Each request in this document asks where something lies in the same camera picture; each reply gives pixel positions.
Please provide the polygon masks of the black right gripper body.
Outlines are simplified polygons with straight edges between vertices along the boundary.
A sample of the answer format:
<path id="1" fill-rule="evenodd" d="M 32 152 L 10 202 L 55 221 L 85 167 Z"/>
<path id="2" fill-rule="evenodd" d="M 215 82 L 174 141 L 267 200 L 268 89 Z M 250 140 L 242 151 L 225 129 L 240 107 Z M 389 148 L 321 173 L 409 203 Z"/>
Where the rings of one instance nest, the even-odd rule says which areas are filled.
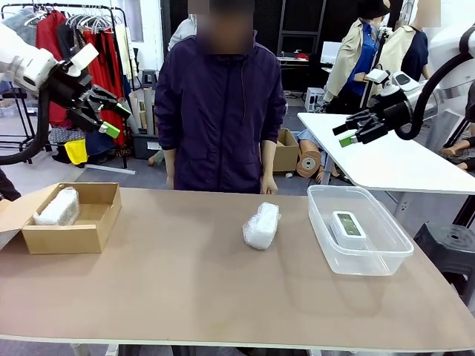
<path id="1" fill-rule="evenodd" d="M 373 112 L 386 128 L 400 128 L 411 120 L 412 108 L 402 90 L 373 96 Z"/>

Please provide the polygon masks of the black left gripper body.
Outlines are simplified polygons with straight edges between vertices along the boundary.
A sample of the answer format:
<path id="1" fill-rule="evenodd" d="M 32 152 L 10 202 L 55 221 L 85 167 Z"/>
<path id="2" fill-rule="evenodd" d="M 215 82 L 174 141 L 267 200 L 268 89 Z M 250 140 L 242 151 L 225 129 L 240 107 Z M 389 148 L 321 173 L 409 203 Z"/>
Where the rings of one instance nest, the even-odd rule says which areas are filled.
<path id="1" fill-rule="evenodd" d="M 92 79 L 86 70 L 80 71 L 78 76 L 72 76 L 64 65 L 57 65 L 46 80 L 46 91 L 52 102 L 70 108 L 77 106 L 79 97 L 91 88 Z"/>

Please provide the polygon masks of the person's left hand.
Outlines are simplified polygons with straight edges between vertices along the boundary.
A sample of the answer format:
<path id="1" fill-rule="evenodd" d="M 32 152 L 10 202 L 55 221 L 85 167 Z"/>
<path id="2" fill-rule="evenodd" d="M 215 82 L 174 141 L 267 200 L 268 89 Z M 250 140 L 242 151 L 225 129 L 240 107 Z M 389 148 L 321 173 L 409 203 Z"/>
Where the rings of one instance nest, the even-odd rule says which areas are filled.
<path id="1" fill-rule="evenodd" d="M 261 193 L 270 195 L 278 191 L 273 175 L 264 175 L 261 179 Z"/>

